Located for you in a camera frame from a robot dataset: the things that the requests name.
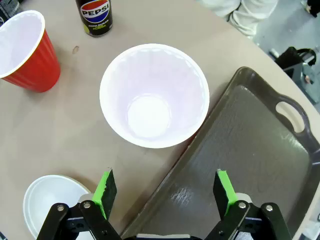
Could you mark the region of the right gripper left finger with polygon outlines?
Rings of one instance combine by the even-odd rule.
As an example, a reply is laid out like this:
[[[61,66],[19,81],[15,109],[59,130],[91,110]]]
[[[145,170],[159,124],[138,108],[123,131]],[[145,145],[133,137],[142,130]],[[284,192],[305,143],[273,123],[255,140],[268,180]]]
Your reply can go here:
[[[58,202],[51,206],[37,236],[38,240],[75,240],[80,233],[90,233],[94,240],[119,240],[109,222],[117,187],[113,170],[103,173],[93,196],[73,207]]]

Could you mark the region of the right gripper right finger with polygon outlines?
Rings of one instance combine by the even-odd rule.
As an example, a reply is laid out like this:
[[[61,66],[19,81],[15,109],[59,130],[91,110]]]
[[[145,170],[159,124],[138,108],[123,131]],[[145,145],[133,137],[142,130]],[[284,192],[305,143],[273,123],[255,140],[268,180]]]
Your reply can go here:
[[[266,202],[260,207],[238,199],[225,170],[215,173],[213,195],[220,221],[207,235],[207,240],[234,240],[239,232],[249,233],[254,240],[290,240],[291,234],[279,206]]]

